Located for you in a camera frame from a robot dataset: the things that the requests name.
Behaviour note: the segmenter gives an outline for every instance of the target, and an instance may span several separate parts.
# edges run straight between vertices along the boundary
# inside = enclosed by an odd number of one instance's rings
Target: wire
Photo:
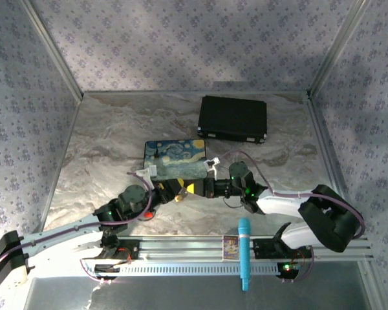
[[[289,283],[295,283],[295,282],[300,282],[300,281],[303,281],[304,279],[306,279],[310,273],[312,272],[312,269],[313,269],[313,265],[315,264],[315,254],[313,252],[313,247],[310,247],[310,254],[312,255],[312,258],[310,259],[310,265],[308,267],[308,269],[306,270],[306,272],[303,274],[303,276],[297,278],[297,279],[282,279],[282,282],[289,282]]]
[[[131,252],[128,249],[126,251],[128,252],[127,260],[123,260],[123,261],[117,263],[116,265],[113,266],[114,268],[118,268],[119,266],[121,266],[123,264],[131,264],[132,263]]]
[[[241,208],[241,207],[242,207],[242,205],[238,205],[238,206],[235,206],[235,207],[233,207],[232,205],[229,205],[229,204],[226,202],[226,198],[223,198],[222,200],[223,200],[224,204],[225,204],[227,207],[231,208],[231,209],[238,209],[238,208]]]
[[[91,274],[88,272],[88,270],[85,268],[85,266],[84,266],[84,264],[83,264],[82,259],[80,259],[79,262],[80,262],[80,265],[82,266],[83,271],[85,271],[86,275],[88,276],[88,278],[90,278],[90,279],[92,279],[92,280],[94,280],[94,281],[97,281],[97,282],[100,282],[100,283],[102,282],[102,283],[103,283],[103,281],[104,281],[103,278],[102,278],[102,279],[98,279],[97,277],[91,275]]]
[[[303,258],[303,263],[302,263],[301,267],[303,267],[303,266],[305,265],[305,255],[303,255],[303,252],[300,251],[299,249],[297,249],[297,250],[295,251],[295,256],[294,256],[293,259],[290,261],[289,265],[292,265],[292,264],[294,263],[295,259],[297,258],[297,254],[298,254],[298,253],[299,253],[300,256]]]
[[[99,225],[107,225],[107,226],[115,226],[115,225],[125,225],[125,224],[129,224],[129,223],[132,223],[134,221],[136,221],[137,219],[141,218],[144,216],[144,214],[149,210],[150,206],[151,206],[151,202],[153,200],[153,191],[151,190],[148,182],[145,181],[145,179],[139,175],[137,175],[136,173],[134,172],[127,172],[128,175],[131,175],[131,176],[134,176],[135,178],[139,179],[142,183],[144,183],[144,185],[146,186],[146,188],[148,189],[148,193],[149,193],[149,199],[148,199],[148,203],[147,203],[147,206],[145,207],[145,209],[140,213],[138,214],[137,216],[135,216],[134,218],[131,218],[129,220],[126,220],[126,221],[119,221],[119,222],[92,222],[92,223],[85,223],[85,224],[82,224],[82,225],[78,225],[76,227],[71,227],[71,228],[68,228],[68,229],[65,229],[63,231],[60,231],[60,232],[55,232],[54,234],[50,234],[46,237],[42,237],[42,238],[39,238],[37,240],[33,240],[31,242],[27,242],[27,243],[24,243],[24,244],[20,244],[20,245],[17,245],[15,246],[14,248],[8,250],[7,252],[5,252],[4,254],[2,254],[0,256],[0,263],[7,258],[7,256],[9,256],[10,254],[12,254],[13,252],[15,251],[18,251],[20,249],[24,249],[25,247],[30,247],[30,246],[33,246],[33,245],[36,245],[37,243],[41,243],[41,242],[45,242],[47,240],[51,240],[53,238],[56,238],[56,237],[59,237],[59,236],[63,236],[64,234],[68,234],[68,233],[71,233],[73,231],[78,231],[79,229],[82,229],[82,228],[86,228],[86,227],[91,227],[91,226],[99,226]]]
[[[354,239],[358,239],[359,237],[361,237],[365,233],[365,221],[362,218],[362,215],[357,210],[355,210],[353,207],[351,207],[350,205],[347,205],[346,203],[344,203],[344,202],[342,202],[340,200],[337,200],[335,198],[332,198],[332,197],[329,197],[329,196],[326,196],[326,195],[321,195],[321,194],[314,194],[314,193],[281,194],[281,193],[275,192],[273,190],[272,186],[270,185],[269,181],[264,177],[264,175],[261,172],[261,170],[260,170],[258,164],[256,163],[256,161],[249,154],[243,152],[242,150],[230,150],[227,153],[223,154],[221,156],[221,158],[227,157],[228,155],[230,155],[231,153],[234,153],[234,152],[244,154],[253,163],[253,165],[257,169],[260,177],[262,177],[262,179],[264,180],[264,182],[266,183],[266,185],[268,187],[268,190],[270,191],[270,193],[273,196],[282,197],[282,198],[314,197],[314,198],[321,198],[321,199],[325,199],[325,200],[328,200],[330,202],[333,202],[336,205],[339,205],[340,207],[343,207],[345,210],[347,210],[350,213],[352,213],[352,215],[355,216],[356,219],[359,221],[360,226],[361,226],[361,230],[359,231],[359,233],[357,235],[354,236]]]

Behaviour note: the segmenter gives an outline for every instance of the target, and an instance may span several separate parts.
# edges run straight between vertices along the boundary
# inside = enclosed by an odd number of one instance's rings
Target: metal frame
[[[330,184],[340,196],[342,196],[345,200],[349,200],[347,194],[342,191],[342,185],[344,184],[343,176],[339,168],[334,164],[333,159],[336,158],[336,155],[333,147],[327,143],[327,129],[323,128],[320,122],[322,116],[318,115],[318,112],[311,100],[308,99],[306,104],[311,118],[312,129],[318,141],[318,147],[321,151],[322,159],[327,169]],[[367,296],[372,309],[388,309],[388,298],[385,290],[383,289],[382,281],[376,267],[376,262],[374,260],[371,260],[370,262],[367,260],[358,260],[358,267],[360,269],[363,284],[367,291]]]
[[[251,236],[254,239],[272,236]],[[119,239],[137,239],[140,242],[140,257],[137,262],[150,263],[219,263],[222,261],[222,236],[127,236]],[[314,246],[316,260],[321,262],[357,262],[372,260],[372,252],[366,238],[353,240],[344,253],[335,253],[322,246]],[[288,262],[287,259],[256,260],[250,250],[251,262]]]
[[[94,273],[94,260],[86,260],[84,266],[88,272]],[[138,263],[123,264],[115,276],[239,276],[240,264],[238,262],[219,263]],[[254,276],[277,276],[280,275],[276,262],[252,262],[251,274]],[[109,273],[96,273],[97,276],[112,276]],[[75,268],[67,270],[50,269],[44,274],[44,278],[60,276],[83,276],[83,269],[78,264]]]
[[[309,88],[311,96],[315,96],[316,93],[319,92],[323,83],[328,78],[336,60],[341,55],[356,26],[358,26],[358,23],[360,22],[360,19],[370,2],[371,0],[355,0],[352,4],[342,27],[340,28],[332,46],[328,51],[328,54],[325,56],[325,60],[320,66],[318,73],[315,75],[315,78]]]
[[[75,111],[73,113],[72,121],[71,121],[70,126],[69,126],[69,131],[67,133],[65,144],[63,146],[62,156],[58,162],[58,166],[56,168],[56,173],[55,173],[54,178],[52,180],[52,186],[50,187],[49,195],[47,196],[47,199],[46,199],[45,208],[43,209],[43,213],[41,215],[40,224],[39,224],[39,227],[36,229],[37,231],[43,231],[43,229],[45,228],[47,215],[48,215],[49,209],[50,209],[50,204],[52,203],[53,195],[54,195],[54,192],[56,190],[56,185],[58,184],[59,175],[60,175],[60,172],[61,172],[62,166],[63,166],[63,161],[65,160],[67,148],[69,147],[70,137],[72,137],[73,128],[75,127],[76,118],[78,117],[80,104],[81,104],[81,99],[76,104],[76,108],[75,108]]]
[[[54,64],[60,71],[60,74],[62,75],[67,86],[69,87],[69,90],[75,97],[75,100],[79,102],[83,97],[83,93],[80,90],[80,87],[77,84],[76,80],[74,79],[72,72],[69,69],[69,66],[66,64],[63,56],[60,54],[58,46],[55,44],[51,35],[47,31],[42,18],[38,14],[38,10],[31,2],[31,0],[19,0],[19,3],[25,9],[27,15],[32,21],[33,27],[36,29],[39,37],[41,38],[43,44],[47,49],[47,52],[49,53],[49,56],[52,58]]]
[[[129,95],[152,95],[152,94],[195,94],[199,96],[217,96],[217,95],[275,95],[284,98],[289,98],[302,102],[307,99],[306,90],[132,90],[132,91],[121,91],[121,90],[90,90],[84,93],[84,97],[88,96],[102,96],[102,95],[119,95],[119,94],[129,94]]]

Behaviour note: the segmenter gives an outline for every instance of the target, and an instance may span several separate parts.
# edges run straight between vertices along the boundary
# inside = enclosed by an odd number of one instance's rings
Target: small card
[[[239,237],[222,237],[222,259],[239,261]]]

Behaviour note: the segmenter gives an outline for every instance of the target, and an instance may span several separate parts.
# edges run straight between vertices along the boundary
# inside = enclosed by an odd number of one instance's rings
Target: yellow part
[[[187,186],[187,191],[194,194],[194,184],[190,184]]]
[[[204,140],[203,139],[196,139],[193,141],[193,146],[197,149],[203,149],[204,148]]]

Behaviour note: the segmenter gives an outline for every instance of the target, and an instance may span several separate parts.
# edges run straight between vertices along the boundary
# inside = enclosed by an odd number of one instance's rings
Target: blue microphone
[[[239,221],[240,239],[240,279],[243,291],[248,291],[250,281],[250,235],[252,228],[248,218],[241,218]]]

